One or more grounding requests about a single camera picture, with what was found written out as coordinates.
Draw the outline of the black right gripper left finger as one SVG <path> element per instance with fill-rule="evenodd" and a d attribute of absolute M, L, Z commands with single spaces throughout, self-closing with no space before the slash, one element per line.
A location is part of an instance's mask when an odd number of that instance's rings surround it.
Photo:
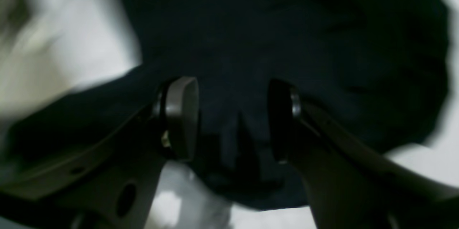
<path fill-rule="evenodd" d="M 168 160 L 187 162 L 199 133 L 199 84 L 163 83 L 98 142 L 21 146 L 1 131 L 1 216 L 36 229 L 142 229 Z"/>

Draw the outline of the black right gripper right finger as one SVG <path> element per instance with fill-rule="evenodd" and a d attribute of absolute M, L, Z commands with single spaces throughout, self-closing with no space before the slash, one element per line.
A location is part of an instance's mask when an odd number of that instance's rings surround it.
<path fill-rule="evenodd" d="M 458 187 L 373 151 L 295 86 L 268 88 L 272 150 L 302 177 L 318 229 L 457 229 Z"/>

